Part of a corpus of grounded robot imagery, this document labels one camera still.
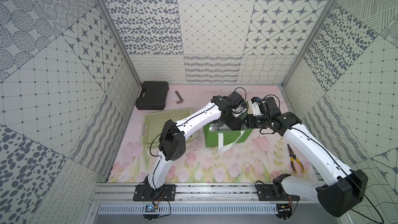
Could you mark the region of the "green insulated delivery bag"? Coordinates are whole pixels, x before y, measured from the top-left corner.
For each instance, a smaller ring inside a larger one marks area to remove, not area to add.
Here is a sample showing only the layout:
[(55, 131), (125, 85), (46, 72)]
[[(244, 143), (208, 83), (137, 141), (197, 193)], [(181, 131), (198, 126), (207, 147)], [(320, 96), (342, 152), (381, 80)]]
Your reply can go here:
[(205, 146), (217, 147), (219, 153), (226, 152), (237, 143), (243, 143), (247, 140), (253, 129), (231, 130), (224, 122), (222, 117), (209, 122), (203, 127), (205, 136)]

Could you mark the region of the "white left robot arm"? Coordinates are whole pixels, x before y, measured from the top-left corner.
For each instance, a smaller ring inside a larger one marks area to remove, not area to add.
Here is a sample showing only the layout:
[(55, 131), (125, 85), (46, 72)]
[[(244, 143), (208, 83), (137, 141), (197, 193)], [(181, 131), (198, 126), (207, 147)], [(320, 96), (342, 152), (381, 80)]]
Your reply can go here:
[(200, 128), (220, 119), (231, 130), (239, 131), (239, 136), (228, 145), (224, 144), (224, 141), (226, 141), (224, 134), (218, 134), (218, 151), (220, 153), (231, 149), (238, 143), (245, 133), (244, 130), (241, 130), (243, 121), (239, 116), (246, 106), (247, 104), (240, 94), (218, 95), (214, 96), (207, 105), (193, 115), (176, 122), (168, 120), (164, 124), (162, 132), (158, 135), (159, 152), (157, 155), (151, 154), (157, 158), (155, 166), (143, 182), (144, 189), (150, 197), (154, 198), (161, 194), (161, 188), (165, 184), (172, 163), (186, 151), (186, 139)]

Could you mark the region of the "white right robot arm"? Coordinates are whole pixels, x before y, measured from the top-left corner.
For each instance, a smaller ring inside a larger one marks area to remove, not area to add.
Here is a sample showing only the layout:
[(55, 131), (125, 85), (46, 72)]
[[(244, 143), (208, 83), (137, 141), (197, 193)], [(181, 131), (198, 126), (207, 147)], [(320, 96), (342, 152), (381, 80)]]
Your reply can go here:
[(367, 175), (361, 170), (352, 170), (328, 151), (295, 114), (248, 115), (244, 124), (250, 129), (271, 129), (284, 137), (308, 159), (322, 178), (321, 182), (314, 183), (290, 174), (280, 175), (273, 180), (276, 197), (291, 195), (315, 201), (334, 217), (341, 217), (363, 201)]

